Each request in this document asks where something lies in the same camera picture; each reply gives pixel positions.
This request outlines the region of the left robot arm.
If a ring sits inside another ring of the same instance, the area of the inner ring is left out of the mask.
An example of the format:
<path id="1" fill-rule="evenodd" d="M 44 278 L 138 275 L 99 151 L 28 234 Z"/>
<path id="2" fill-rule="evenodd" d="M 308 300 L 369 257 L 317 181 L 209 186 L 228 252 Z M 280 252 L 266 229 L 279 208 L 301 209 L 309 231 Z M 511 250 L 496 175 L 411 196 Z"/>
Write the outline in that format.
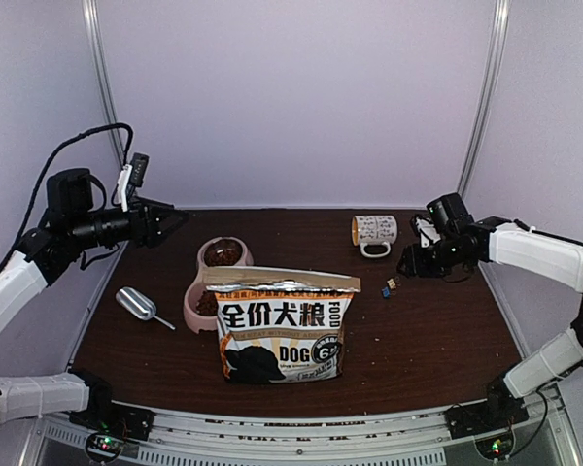
<path id="1" fill-rule="evenodd" d="M 0 272 L 0 334 L 72 263 L 90 265 L 87 250 L 112 249 L 122 242 L 155 248 L 189 220 L 185 211 L 138 196 L 111 209 L 94 208 L 92 189 L 100 184 L 87 168 L 65 170 L 48 179 L 48 205 L 38 226 L 16 241 Z M 120 423 L 110 384 L 89 371 L 0 377 L 0 425 L 60 412 L 72 412 L 100 431 Z"/>

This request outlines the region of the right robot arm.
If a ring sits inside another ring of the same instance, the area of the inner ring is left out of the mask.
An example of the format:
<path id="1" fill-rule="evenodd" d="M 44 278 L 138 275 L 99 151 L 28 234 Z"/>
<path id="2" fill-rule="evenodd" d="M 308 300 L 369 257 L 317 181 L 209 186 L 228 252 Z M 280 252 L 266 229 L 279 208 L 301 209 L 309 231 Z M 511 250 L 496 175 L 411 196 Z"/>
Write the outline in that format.
<path id="1" fill-rule="evenodd" d="M 396 269 L 406 278 L 446 278 L 461 266 L 510 266 L 567 286 L 581 296 L 567 330 L 542 345 L 488 386 L 479 407 L 485 427 L 501 427 L 516 412 L 516 401 L 583 366 L 583 241 L 527 226 L 520 220 L 490 216 L 475 220 L 458 193 L 427 205 L 427 216 L 411 220 L 418 241 L 406 247 Z"/>

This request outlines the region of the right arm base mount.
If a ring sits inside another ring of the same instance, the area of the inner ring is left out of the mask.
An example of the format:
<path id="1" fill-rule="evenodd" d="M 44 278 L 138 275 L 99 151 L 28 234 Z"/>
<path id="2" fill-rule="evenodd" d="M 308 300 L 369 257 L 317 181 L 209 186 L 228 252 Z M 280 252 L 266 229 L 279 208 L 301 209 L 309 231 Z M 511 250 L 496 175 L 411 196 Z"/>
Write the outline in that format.
<path id="1" fill-rule="evenodd" d="M 514 452 L 514 427 L 530 418 L 523 399 L 515 398 L 500 377 L 487 385 L 485 400 L 454 404 L 444 416 L 453 440 L 472 437 L 477 452 L 494 462 Z"/>

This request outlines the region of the metal scoop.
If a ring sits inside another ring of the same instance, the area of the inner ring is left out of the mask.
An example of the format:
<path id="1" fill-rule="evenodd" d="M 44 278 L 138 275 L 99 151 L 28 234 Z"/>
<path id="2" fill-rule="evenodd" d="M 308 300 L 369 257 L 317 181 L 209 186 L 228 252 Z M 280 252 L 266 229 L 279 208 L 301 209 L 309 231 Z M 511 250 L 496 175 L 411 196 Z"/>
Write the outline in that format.
<path id="1" fill-rule="evenodd" d="M 143 321 L 155 320 L 172 331 L 176 326 L 157 314 L 156 304 L 137 289 L 129 286 L 122 287 L 115 294 L 116 301 L 133 316 Z"/>

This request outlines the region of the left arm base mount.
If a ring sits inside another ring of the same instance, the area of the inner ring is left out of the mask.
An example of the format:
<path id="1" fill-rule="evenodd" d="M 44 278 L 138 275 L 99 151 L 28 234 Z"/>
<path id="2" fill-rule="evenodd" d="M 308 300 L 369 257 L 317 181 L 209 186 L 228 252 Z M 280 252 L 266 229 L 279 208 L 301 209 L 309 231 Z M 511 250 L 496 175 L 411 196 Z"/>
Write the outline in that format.
<path id="1" fill-rule="evenodd" d="M 113 389 L 104 379 L 87 370 L 69 369 L 88 388 L 86 408 L 70 412 L 69 421 L 90 430 L 85 454 L 93 465 L 108 465 L 137 441 L 147 441 L 152 429 L 151 410 L 128 407 L 113 401 Z"/>

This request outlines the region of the dog food bag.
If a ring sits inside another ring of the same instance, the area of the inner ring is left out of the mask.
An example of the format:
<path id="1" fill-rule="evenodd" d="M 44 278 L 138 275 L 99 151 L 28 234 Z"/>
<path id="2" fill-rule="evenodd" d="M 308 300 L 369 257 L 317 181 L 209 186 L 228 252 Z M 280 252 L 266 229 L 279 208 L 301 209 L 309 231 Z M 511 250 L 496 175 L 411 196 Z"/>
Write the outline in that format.
<path id="1" fill-rule="evenodd" d="M 357 277 L 257 266 L 204 275 L 218 305 L 223 376 L 229 383 L 309 383 L 342 372 L 344 318 Z"/>

